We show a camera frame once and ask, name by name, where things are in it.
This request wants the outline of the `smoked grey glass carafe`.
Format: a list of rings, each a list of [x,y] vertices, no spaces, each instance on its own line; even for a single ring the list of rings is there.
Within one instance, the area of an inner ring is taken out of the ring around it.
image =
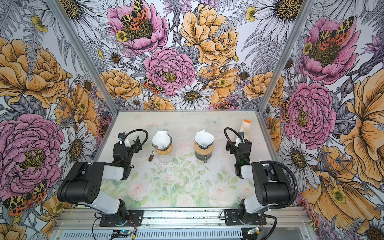
[[[207,154],[207,155],[202,155],[202,154],[199,154],[198,152],[195,152],[195,157],[196,157],[199,161],[202,161],[202,162],[204,162],[204,163],[207,163],[208,160],[212,157],[212,153]]]

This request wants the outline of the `blue glass dripper cone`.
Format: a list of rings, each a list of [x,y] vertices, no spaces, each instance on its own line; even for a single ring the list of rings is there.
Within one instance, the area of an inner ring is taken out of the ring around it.
[[[206,150],[214,143],[214,141],[212,141],[212,140],[198,140],[198,141],[196,141],[196,143],[200,149]]]

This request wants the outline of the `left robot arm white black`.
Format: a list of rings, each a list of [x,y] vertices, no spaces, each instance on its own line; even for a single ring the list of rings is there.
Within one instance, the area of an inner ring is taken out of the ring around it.
[[[125,202],[115,199],[101,190],[102,181],[127,180],[134,167],[132,157],[143,148],[140,138],[122,139],[114,145],[111,163],[75,163],[58,189],[60,202],[87,206],[101,212],[104,220],[112,225],[122,226],[129,221]]]

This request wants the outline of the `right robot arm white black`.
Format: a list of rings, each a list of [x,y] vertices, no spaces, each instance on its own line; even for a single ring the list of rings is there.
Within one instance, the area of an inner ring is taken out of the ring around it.
[[[287,166],[276,161],[251,163],[251,148],[248,140],[238,144],[227,141],[226,150],[236,159],[236,176],[250,180],[254,189],[249,197],[241,199],[237,210],[224,210],[227,226],[265,224],[265,212],[290,206],[298,194],[297,179]]]

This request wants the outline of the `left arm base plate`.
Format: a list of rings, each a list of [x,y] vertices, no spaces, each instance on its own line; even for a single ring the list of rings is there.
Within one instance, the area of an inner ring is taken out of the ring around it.
[[[140,227],[143,220],[143,210],[127,210],[125,214],[106,215],[99,223],[100,227]]]

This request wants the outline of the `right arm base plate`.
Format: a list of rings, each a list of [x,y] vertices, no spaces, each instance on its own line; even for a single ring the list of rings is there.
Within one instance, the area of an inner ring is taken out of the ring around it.
[[[258,214],[249,214],[241,209],[225,209],[226,226],[261,226],[267,223],[266,218]]]

